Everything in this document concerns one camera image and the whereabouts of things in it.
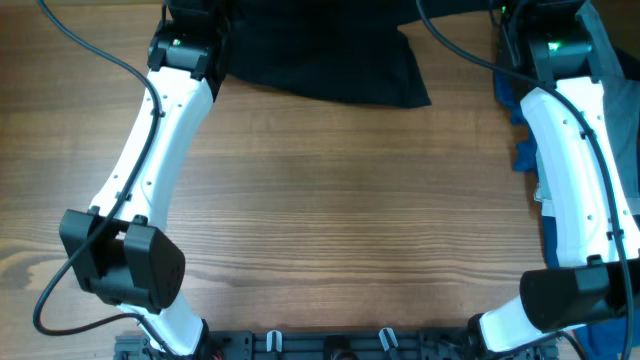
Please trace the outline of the black shorts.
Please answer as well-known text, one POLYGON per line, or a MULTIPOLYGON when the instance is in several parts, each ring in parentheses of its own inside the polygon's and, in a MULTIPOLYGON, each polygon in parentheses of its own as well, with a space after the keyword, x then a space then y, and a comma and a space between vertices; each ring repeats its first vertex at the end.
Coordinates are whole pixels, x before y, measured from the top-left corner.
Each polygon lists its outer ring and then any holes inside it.
POLYGON ((400 26, 415 0, 238 0, 230 74, 253 85, 348 104, 431 103, 400 26))

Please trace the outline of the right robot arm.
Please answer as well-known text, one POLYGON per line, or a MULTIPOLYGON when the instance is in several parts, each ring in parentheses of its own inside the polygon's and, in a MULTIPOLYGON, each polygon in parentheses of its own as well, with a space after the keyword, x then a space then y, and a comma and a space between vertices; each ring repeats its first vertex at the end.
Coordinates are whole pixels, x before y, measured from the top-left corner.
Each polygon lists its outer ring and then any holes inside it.
POLYGON ((536 142, 555 237, 547 268, 475 318, 479 351, 503 355, 619 319, 628 354, 639 319, 638 86, 588 1, 507 2, 495 68, 536 142))

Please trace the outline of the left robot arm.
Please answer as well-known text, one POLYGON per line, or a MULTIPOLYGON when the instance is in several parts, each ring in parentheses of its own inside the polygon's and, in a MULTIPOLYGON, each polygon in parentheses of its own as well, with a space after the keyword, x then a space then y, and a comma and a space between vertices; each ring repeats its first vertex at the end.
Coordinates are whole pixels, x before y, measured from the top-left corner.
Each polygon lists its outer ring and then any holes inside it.
POLYGON ((230 59, 229 1, 166 1, 149 46, 140 111, 110 178, 59 234, 79 286, 145 331, 151 359, 220 359, 181 292, 186 259, 165 235, 173 189, 230 59))

